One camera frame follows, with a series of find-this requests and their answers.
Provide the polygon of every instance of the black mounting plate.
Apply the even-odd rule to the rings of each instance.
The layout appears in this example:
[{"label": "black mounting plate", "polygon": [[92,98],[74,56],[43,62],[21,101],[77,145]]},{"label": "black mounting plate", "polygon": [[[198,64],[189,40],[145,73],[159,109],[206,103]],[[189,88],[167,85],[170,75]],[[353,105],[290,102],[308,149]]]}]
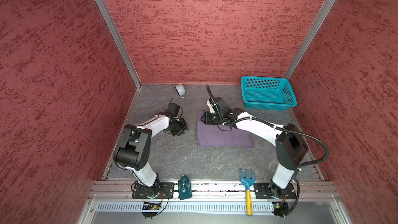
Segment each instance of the black mounting plate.
[{"label": "black mounting plate", "polygon": [[[275,200],[270,194],[268,194],[269,183],[254,183],[254,193],[256,194],[256,199],[272,199]],[[286,199],[296,199],[296,191],[293,188],[293,184],[289,183],[286,186]]]},{"label": "black mounting plate", "polygon": [[[164,192],[167,192],[169,195],[169,199],[173,198],[174,194],[174,183],[160,183],[160,189],[163,190]],[[136,183],[134,185],[134,189],[132,191],[131,197],[133,199],[152,199],[146,196],[146,194],[142,190],[142,185],[139,183]],[[155,198],[153,199],[160,199],[160,194],[158,194]],[[167,199],[167,195],[163,194],[163,199]]]}]

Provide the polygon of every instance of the blue garden fork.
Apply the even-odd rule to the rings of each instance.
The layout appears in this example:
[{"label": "blue garden fork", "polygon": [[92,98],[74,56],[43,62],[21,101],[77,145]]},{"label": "blue garden fork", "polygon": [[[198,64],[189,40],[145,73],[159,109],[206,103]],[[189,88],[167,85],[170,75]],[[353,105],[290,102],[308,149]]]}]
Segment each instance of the blue garden fork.
[{"label": "blue garden fork", "polygon": [[246,186],[246,215],[252,216],[253,215],[253,207],[251,206],[251,196],[250,196],[250,186],[254,184],[254,171],[251,169],[251,174],[253,175],[252,178],[249,176],[249,171],[246,169],[246,177],[243,176],[243,171],[240,169],[240,179],[242,184]]}]

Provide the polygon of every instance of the red textured wall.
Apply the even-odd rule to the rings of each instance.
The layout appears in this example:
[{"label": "red textured wall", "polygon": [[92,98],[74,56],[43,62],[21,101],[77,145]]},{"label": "red textured wall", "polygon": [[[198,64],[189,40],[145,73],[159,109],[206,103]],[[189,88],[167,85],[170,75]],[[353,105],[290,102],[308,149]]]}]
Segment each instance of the red textured wall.
[{"label": "red textured wall", "polygon": [[94,0],[0,8],[0,222],[75,224],[135,86]]},{"label": "red textured wall", "polygon": [[148,82],[283,77],[324,0],[105,0]]},{"label": "red textured wall", "polygon": [[321,170],[358,224],[398,220],[397,2],[337,0],[290,79],[298,121],[329,146]]}]

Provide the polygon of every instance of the wire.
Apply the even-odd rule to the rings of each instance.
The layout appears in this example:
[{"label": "wire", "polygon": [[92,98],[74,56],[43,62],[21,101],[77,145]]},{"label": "wire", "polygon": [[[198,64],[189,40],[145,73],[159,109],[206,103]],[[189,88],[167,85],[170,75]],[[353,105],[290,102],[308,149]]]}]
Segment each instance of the wire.
[{"label": "wire", "polygon": [[180,116],[177,117],[176,119],[180,119],[180,118],[182,117],[182,113],[183,113],[184,111],[182,110],[182,107],[181,107],[181,106],[180,106],[180,109],[181,109],[181,114],[180,114]]},{"label": "wire", "polygon": [[166,203],[166,206],[162,209],[162,211],[158,212],[156,215],[154,215],[154,217],[159,215],[161,212],[163,212],[163,210],[166,209],[167,205],[169,204],[169,200],[170,200],[169,194],[166,191],[163,191],[162,189],[160,191],[162,191],[162,196],[163,196],[163,193],[166,193],[166,195],[167,195],[167,203]]},{"label": "wire", "polygon": [[217,127],[218,127],[220,130],[222,130],[223,132],[230,132],[230,131],[232,131],[232,127],[229,127],[229,130],[223,130],[223,129],[221,129],[221,128],[220,128],[220,125],[217,125]]},{"label": "wire", "polygon": [[297,178],[295,178],[295,181],[296,181],[296,183],[297,183],[297,191],[296,191],[297,195],[296,195],[296,200],[295,200],[295,202],[294,202],[294,204],[293,204],[293,207],[292,207],[291,209],[289,209],[289,211],[288,211],[286,214],[284,214],[284,215],[278,215],[278,217],[285,217],[285,216],[288,216],[291,212],[293,212],[293,210],[295,209],[295,207],[296,207],[296,205],[297,205],[297,202],[299,201],[299,198],[300,198],[300,183],[299,183],[299,181],[297,180]]},{"label": "wire", "polygon": [[224,121],[224,118],[222,117],[222,114],[221,114],[221,109],[219,109],[218,104],[216,104],[216,101],[214,100],[214,96],[213,96],[213,94],[212,94],[211,91],[210,91],[209,85],[206,85],[206,88],[207,88],[207,92],[209,93],[210,99],[211,99],[211,101],[213,102],[214,111],[217,113],[218,118],[219,118],[221,121]]},{"label": "wire", "polygon": [[162,206],[162,202],[163,202],[163,190],[160,190],[160,191],[162,191],[162,194],[160,195],[160,206]]},{"label": "wire", "polygon": [[283,204],[286,201],[286,195],[285,195],[285,199],[283,199],[283,201],[281,202],[281,204]]},{"label": "wire", "polygon": [[326,144],[325,144],[324,142],[322,142],[320,139],[318,139],[318,138],[316,138],[316,137],[314,137],[314,136],[311,136],[311,135],[309,135],[309,134],[303,133],[303,132],[295,132],[295,131],[292,131],[292,130],[289,130],[289,129],[285,129],[285,128],[281,128],[281,127],[276,127],[274,124],[269,123],[269,122],[266,122],[265,120],[262,120],[262,119],[260,119],[260,118],[256,118],[256,117],[251,117],[251,118],[250,118],[250,117],[244,117],[244,118],[240,118],[240,119],[238,119],[238,120],[236,120],[236,121],[234,121],[234,122],[232,122],[232,123],[225,123],[225,125],[226,125],[226,126],[231,126],[231,125],[233,125],[233,124],[236,124],[236,123],[238,123],[238,122],[245,121],[245,120],[254,120],[254,121],[258,121],[258,122],[261,122],[261,123],[263,123],[263,124],[266,124],[267,126],[273,127],[273,128],[275,128],[276,130],[278,130],[278,131],[289,132],[289,133],[293,133],[293,134],[297,134],[297,135],[309,137],[309,138],[315,140],[316,142],[318,142],[318,144],[320,144],[320,145],[323,147],[323,149],[324,149],[324,155],[323,155],[323,157],[321,157],[320,159],[314,160],[314,161],[302,163],[302,164],[300,164],[300,165],[297,167],[297,169],[300,169],[301,167],[304,167],[304,166],[313,165],[313,164],[316,164],[316,163],[321,163],[321,162],[325,161],[325,160],[329,157],[329,148],[328,148],[328,147],[326,146]]},{"label": "wire", "polygon": [[175,131],[175,132],[166,132],[166,130],[164,129],[163,132],[164,132],[164,133],[167,133],[167,134],[176,134],[176,133],[179,132],[179,131]]}]

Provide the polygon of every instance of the yellow handle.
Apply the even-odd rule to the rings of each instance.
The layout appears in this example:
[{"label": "yellow handle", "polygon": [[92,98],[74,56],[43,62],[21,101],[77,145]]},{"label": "yellow handle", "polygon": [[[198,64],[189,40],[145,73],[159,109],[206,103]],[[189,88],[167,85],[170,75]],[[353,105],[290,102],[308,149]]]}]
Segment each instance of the yellow handle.
[{"label": "yellow handle", "polygon": [[246,215],[252,216],[253,215],[253,208],[251,206],[250,190],[246,190],[246,208],[247,208]]}]

